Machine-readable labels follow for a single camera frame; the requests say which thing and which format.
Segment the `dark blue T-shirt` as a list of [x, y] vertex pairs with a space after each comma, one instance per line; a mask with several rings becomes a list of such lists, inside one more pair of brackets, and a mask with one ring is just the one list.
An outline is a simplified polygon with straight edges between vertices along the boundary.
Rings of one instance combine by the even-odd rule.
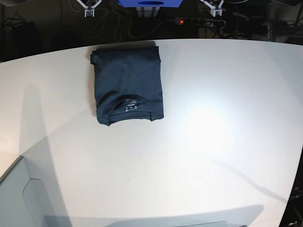
[[97, 49], [91, 53], [90, 63], [94, 67], [96, 117], [100, 124], [164, 117], [157, 46]]

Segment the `black power strip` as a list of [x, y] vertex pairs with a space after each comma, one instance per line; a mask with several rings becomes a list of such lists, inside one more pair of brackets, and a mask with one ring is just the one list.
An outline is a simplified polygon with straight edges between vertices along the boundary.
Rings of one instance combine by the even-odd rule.
[[175, 18], [176, 25], [184, 25], [184, 26], [196, 26], [196, 27], [219, 27], [224, 28], [226, 26], [226, 22], [224, 20], [219, 19], [207, 19], [207, 18], [196, 18], [196, 17], [176, 17]]

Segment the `blue box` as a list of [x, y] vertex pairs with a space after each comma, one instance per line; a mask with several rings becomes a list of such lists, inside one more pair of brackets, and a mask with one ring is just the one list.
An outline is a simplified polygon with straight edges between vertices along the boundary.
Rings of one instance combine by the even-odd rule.
[[130, 7], [171, 7], [178, 8], [183, 0], [118, 0], [118, 4]]

